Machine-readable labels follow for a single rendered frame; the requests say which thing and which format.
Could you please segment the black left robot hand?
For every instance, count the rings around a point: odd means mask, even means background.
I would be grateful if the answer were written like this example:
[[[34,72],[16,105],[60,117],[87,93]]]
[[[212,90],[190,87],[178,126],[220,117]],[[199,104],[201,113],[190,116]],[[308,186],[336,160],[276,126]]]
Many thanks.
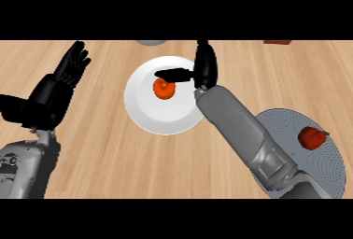
[[[53,130],[68,111],[72,91],[91,61],[84,42],[75,41],[54,71],[38,81],[29,98],[0,94],[0,116],[23,128]]]

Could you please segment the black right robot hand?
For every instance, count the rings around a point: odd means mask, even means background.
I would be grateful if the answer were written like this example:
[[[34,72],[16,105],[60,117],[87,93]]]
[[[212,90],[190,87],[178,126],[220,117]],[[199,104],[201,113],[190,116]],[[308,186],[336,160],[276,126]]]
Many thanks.
[[[218,81],[218,63],[214,49],[206,40],[198,41],[193,69],[172,68],[158,70],[155,76],[168,83],[195,82],[195,88],[209,90]]]

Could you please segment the orange squash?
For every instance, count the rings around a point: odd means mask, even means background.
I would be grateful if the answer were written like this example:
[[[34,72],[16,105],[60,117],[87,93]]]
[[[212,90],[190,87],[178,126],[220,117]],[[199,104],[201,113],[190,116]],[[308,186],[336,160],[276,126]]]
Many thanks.
[[[175,84],[168,83],[162,78],[158,78],[153,82],[153,92],[161,100],[168,100],[175,93]]]

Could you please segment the white round plate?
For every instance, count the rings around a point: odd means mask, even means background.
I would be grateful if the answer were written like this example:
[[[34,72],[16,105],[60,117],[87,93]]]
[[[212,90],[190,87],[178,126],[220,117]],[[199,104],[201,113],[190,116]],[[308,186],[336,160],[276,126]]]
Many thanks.
[[[155,96],[155,71],[171,68],[193,69],[193,62],[178,56],[161,56],[134,70],[124,90],[124,106],[134,124],[149,133],[170,135],[187,131],[201,121],[193,82],[175,84],[174,96]]]

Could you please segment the grey round placemat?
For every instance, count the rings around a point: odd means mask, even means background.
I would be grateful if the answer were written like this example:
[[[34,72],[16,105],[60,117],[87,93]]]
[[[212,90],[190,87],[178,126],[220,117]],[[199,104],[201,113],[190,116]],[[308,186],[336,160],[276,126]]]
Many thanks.
[[[333,140],[328,135],[325,142],[314,150],[302,148],[298,141],[298,134],[304,127],[323,131],[322,126],[299,112],[283,108],[263,111],[257,115],[257,120],[297,163],[298,169],[313,177],[331,197],[339,199],[344,192],[345,174],[342,157]]]

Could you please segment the grey round object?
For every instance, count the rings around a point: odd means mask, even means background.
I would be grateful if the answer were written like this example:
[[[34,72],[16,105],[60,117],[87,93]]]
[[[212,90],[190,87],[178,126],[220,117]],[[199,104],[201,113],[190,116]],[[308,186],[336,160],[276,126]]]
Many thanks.
[[[161,45],[167,40],[137,40],[136,42],[147,47]]]

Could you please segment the red bell pepper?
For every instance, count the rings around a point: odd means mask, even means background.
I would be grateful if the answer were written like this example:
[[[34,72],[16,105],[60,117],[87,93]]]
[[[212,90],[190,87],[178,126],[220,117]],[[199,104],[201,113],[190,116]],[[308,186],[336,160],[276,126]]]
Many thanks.
[[[317,128],[305,126],[298,134],[301,147],[308,150],[317,149],[323,144],[328,135],[329,132],[320,131]]]

